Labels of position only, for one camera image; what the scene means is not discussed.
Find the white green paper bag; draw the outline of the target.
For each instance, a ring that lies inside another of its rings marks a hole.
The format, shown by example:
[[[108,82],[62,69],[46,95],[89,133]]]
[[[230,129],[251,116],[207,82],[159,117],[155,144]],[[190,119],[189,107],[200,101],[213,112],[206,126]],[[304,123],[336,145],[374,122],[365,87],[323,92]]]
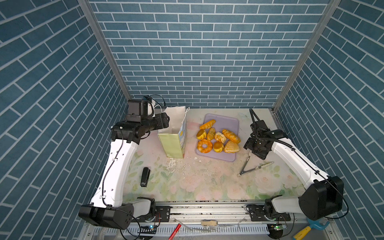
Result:
[[[167,107],[164,113],[170,118],[169,126],[158,131],[158,137],[162,143],[168,158],[183,159],[187,138],[187,112],[190,108]]]

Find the triangular fake bread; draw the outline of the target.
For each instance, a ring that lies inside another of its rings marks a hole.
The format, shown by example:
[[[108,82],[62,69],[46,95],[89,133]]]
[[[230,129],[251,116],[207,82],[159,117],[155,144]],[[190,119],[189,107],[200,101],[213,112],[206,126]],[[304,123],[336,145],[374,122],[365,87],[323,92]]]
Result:
[[[240,147],[237,143],[233,141],[228,141],[224,146],[224,152],[228,154],[237,153],[240,151]]]

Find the braided fake bread loaf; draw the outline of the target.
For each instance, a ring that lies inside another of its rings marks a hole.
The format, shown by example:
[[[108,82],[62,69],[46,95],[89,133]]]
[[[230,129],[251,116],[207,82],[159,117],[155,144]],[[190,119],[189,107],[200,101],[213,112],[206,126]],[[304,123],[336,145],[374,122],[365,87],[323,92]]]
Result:
[[[241,142],[241,139],[236,135],[234,134],[233,132],[229,131],[229,130],[226,130],[226,129],[223,129],[222,130],[222,134],[230,141],[232,141],[233,143],[235,144],[239,144]]]

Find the metal kitchen tongs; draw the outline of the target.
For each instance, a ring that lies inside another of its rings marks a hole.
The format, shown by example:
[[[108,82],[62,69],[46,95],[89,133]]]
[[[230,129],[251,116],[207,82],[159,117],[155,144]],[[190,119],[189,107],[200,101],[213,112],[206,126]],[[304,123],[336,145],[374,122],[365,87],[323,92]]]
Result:
[[[251,158],[251,155],[252,155],[252,152],[249,151],[248,152],[248,157],[244,163],[244,165],[242,166],[240,172],[237,174],[237,177],[241,177],[245,174],[248,174],[248,173],[251,173],[251,172],[254,172],[254,171],[258,171],[258,170],[261,170],[261,169],[264,169],[266,167],[269,167],[271,166],[274,162],[267,162],[267,163],[262,163],[262,164],[259,164],[258,166],[254,167],[254,168],[249,168],[247,169],[247,165],[250,161],[250,158]]]

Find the crusty round fake bread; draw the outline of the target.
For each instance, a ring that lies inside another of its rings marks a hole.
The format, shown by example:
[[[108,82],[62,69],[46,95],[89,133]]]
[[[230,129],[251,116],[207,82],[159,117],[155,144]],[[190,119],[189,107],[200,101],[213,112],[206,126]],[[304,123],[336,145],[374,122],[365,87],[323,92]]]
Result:
[[[221,142],[221,143],[225,143],[227,141],[227,138],[224,134],[222,134],[221,132],[216,132],[215,134],[215,140],[217,142]]]

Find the small round fake bun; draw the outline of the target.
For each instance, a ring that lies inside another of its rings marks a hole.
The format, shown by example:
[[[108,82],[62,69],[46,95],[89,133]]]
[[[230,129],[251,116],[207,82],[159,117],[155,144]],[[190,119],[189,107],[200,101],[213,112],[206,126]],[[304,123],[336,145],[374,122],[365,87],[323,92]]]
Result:
[[[221,143],[221,142],[215,142],[213,144],[213,150],[216,152],[216,153],[221,153],[223,150],[224,150],[224,144]]]

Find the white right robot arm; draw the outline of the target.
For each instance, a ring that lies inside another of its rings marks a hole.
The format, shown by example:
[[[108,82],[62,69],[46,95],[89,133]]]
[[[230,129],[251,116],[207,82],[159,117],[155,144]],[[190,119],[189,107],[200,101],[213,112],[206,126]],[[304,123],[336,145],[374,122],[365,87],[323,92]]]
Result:
[[[270,130],[264,121],[251,124],[252,133],[244,148],[262,160],[270,152],[278,155],[302,182],[305,191],[299,197],[276,196],[265,201],[267,218],[277,214],[303,214],[316,221],[337,213],[345,206],[344,183],[331,177],[301,153],[282,130]]]

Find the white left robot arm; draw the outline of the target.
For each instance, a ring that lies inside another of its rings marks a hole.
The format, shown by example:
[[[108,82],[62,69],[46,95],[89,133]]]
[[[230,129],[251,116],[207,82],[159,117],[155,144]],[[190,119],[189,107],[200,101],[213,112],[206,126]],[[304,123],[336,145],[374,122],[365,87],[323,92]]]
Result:
[[[124,184],[131,161],[143,136],[169,127],[166,113],[145,119],[121,121],[112,127],[111,148],[101,182],[89,204],[82,205],[79,217],[97,227],[125,230],[132,221],[155,216],[156,204],[140,197],[132,203],[123,202]]]

